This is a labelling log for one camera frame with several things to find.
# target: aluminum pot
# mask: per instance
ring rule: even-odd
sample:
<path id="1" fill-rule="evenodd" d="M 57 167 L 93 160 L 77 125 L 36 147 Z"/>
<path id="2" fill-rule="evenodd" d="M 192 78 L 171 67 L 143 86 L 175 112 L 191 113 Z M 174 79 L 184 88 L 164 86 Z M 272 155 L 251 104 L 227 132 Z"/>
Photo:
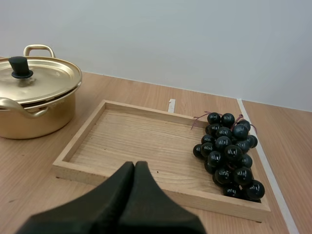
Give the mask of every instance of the aluminum pot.
<path id="1" fill-rule="evenodd" d="M 51 57 L 29 56 L 31 50 L 48 50 Z M 0 59 L 0 137 L 35 138 L 62 128 L 75 114 L 81 80 L 81 70 L 46 45 Z"/>

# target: pot lid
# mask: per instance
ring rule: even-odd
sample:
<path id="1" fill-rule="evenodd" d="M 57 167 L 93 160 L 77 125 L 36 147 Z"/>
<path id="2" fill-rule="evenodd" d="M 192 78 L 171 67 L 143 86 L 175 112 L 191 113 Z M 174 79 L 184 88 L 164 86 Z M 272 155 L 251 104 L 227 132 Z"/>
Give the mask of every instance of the pot lid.
<path id="1" fill-rule="evenodd" d="M 19 104 L 47 101 L 74 89 L 81 83 L 81 70 L 74 64 L 53 57 L 28 56 L 33 49 L 45 45 L 30 45 L 24 57 L 0 59 L 0 98 L 9 98 Z"/>

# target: lid knob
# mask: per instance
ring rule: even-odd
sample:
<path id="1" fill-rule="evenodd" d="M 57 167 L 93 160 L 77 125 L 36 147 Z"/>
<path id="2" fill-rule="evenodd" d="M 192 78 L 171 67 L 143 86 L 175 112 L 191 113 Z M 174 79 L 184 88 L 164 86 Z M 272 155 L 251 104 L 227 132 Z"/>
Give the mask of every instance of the lid knob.
<path id="1" fill-rule="evenodd" d="M 13 69 L 12 76 L 17 79 L 29 78 L 33 75 L 33 71 L 29 70 L 27 58 L 16 56 L 9 58 L 9 62 Z"/>

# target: black grape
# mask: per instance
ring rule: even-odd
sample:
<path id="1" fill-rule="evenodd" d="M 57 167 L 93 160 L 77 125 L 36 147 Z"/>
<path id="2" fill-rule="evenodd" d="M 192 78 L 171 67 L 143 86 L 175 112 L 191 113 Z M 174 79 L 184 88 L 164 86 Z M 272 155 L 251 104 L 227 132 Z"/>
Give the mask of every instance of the black grape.
<path id="1" fill-rule="evenodd" d="M 257 139 L 254 135 L 251 135 L 251 136 L 252 136 L 253 139 L 254 139 L 254 144 L 253 144 L 253 147 L 252 147 L 252 148 L 254 148 L 254 147 L 256 147 L 257 144 L 258 144 L 258 139 Z"/>
<path id="2" fill-rule="evenodd" d="M 249 123 L 249 121 L 247 121 L 245 119 L 242 119 L 240 122 L 238 122 L 238 124 L 244 125 L 248 129 L 248 132 L 250 131 L 250 123 Z"/>
<path id="3" fill-rule="evenodd" d="M 243 157 L 242 150 L 236 145 L 229 145 L 224 150 L 225 156 L 228 162 L 236 163 L 240 161 Z"/>
<path id="4" fill-rule="evenodd" d="M 210 124 L 208 124 L 208 125 L 206 126 L 206 128 L 205 128 L 205 133 L 206 133 L 206 134 L 209 134 L 209 128 L 210 128 Z"/>
<path id="5" fill-rule="evenodd" d="M 217 181 L 217 179 L 215 178 L 215 174 L 213 174 L 213 182 L 215 183 L 216 186 L 221 187 L 221 188 L 223 188 L 223 187 L 226 186 L 225 184 L 220 184 L 220 183 Z"/>
<path id="6" fill-rule="evenodd" d="M 235 145 L 238 142 L 237 138 L 235 137 L 231 137 L 231 141 L 233 145 Z"/>
<path id="7" fill-rule="evenodd" d="M 209 162 L 207 161 L 207 159 L 205 159 L 204 165 L 205 165 L 206 171 L 207 171 L 209 174 L 212 174 L 212 175 L 213 175 L 213 174 L 215 173 L 216 167 L 213 167 L 212 165 L 210 165 Z"/>
<path id="8" fill-rule="evenodd" d="M 204 159 L 204 156 L 200 152 L 200 147 L 201 147 L 201 144 L 196 145 L 193 148 L 193 154 L 195 155 L 195 157 L 197 157 L 199 159 Z"/>
<path id="9" fill-rule="evenodd" d="M 253 180 L 248 186 L 243 189 L 246 197 L 251 200 L 261 199 L 265 194 L 264 186 L 258 180 Z"/>
<path id="10" fill-rule="evenodd" d="M 244 154 L 242 159 L 238 162 L 238 165 L 240 167 L 251 168 L 253 165 L 253 159 L 248 154 Z"/>
<path id="11" fill-rule="evenodd" d="M 241 186 L 246 186 L 252 182 L 253 174 L 247 167 L 238 168 L 233 172 L 233 180 Z"/>
<path id="12" fill-rule="evenodd" d="M 221 136 L 215 140 L 215 147 L 220 152 L 223 152 L 224 149 L 229 145 L 232 145 L 232 142 L 227 136 Z"/>
<path id="13" fill-rule="evenodd" d="M 209 125 L 208 134 L 215 137 L 215 134 L 219 128 L 221 128 L 221 125 L 218 123 L 214 123 L 214 124 Z"/>
<path id="14" fill-rule="evenodd" d="M 238 141 L 235 145 L 238 146 L 242 150 L 243 154 L 249 151 L 249 145 L 246 140 Z"/>
<path id="15" fill-rule="evenodd" d="M 233 136 L 239 140 L 245 140 L 248 136 L 248 129 L 242 124 L 234 126 L 232 132 Z"/>
<path id="16" fill-rule="evenodd" d="M 227 127 L 221 127 L 219 128 L 216 133 L 215 136 L 218 137 L 228 137 L 231 138 L 232 137 L 232 132 L 229 128 Z"/>
<path id="17" fill-rule="evenodd" d="M 221 166 L 224 163 L 225 156 L 222 153 L 218 152 L 218 151 L 212 151 L 208 155 L 207 161 L 213 167 L 218 167 L 218 166 Z"/>
<path id="18" fill-rule="evenodd" d="M 230 179 L 230 171 L 226 169 L 225 167 L 221 167 L 215 172 L 215 179 L 220 183 L 220 184 L 229 184 L 231 182 Z"/>
<path id="19" fill-rule="evenodd" d="M 204 135 L 203 138 L 201 139 L 201 143 L 204 144 L 207 142 L 214 144 L 215 143 L 214 137 L 209 134 Z"/>
<path id="20" fill-rule="evenodd" d="M 223 195 L 235 197 L 235 198 L 241 198 L 241 190 L 239 187 L 228 185 L 223 188 Z"/>
<path id="21" fill-rule="evenodd" d="M 200 147 L 200 152 L 201 154 L 204 156 L 204 158 L 207 158 L 208 155 L 213 151 L 215 150 L 215 145 L 212 144 L 212 143 L 205 143 L 205 144 L 202 144 L 201 147 Z"/>
<path id="22" fill-rule="evenodd" d="M 231 128 L 235 123 L 235 117 L 231 113 L 226 113 L 221 117 L 221 124 L 224 127 Z"/>
<path id="23" fill-rule="evenodd" d="M 248 142 L 250 148 L 254 147 L 254 137 L 252 135 L 248 135 L 246 141 Z"/>
<path id="24" fill-rule="evenodd" d="M 214 123 L 220 123 L 221 117 L 218 113 L 212 112 L 207 116 L 208 123 L 214 124 Z"/>
<path id="25" fill-rule="evenodd" d="M 246 201 L 253 201 L 253 202 L 261 203 L 261 200 L 260 200 L 260 199 L 258 199 L 258 200 L 252 200 L 252 199 L 248 198 L 248 197 L 246 196 L 246 192 L 244 191 L 244 189 L 241 190 L 241 197 L 240 197 L 240 199 L 243 199 L 243 200 L 246 200 Z"/>

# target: wooden tray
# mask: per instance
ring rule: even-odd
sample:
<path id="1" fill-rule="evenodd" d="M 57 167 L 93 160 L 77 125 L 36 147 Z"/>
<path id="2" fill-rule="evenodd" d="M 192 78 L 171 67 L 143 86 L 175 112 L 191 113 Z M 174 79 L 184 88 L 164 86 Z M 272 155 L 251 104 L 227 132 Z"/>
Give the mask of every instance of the wooden tray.
<path id="1" fill-rule="evenodd" d="M 215 186 L 193 155 L 207 122 L 198 121 L 190 130 L 192 123 L 192 117 L 104 100 L 53 167 L 58 177 L 99 185 L 124 162 L 147 161 L 155 181 L 176 203 L 263 221 L 270 212 L 265 196 L 261 203 L 245 201 L 223 196 Z"/>

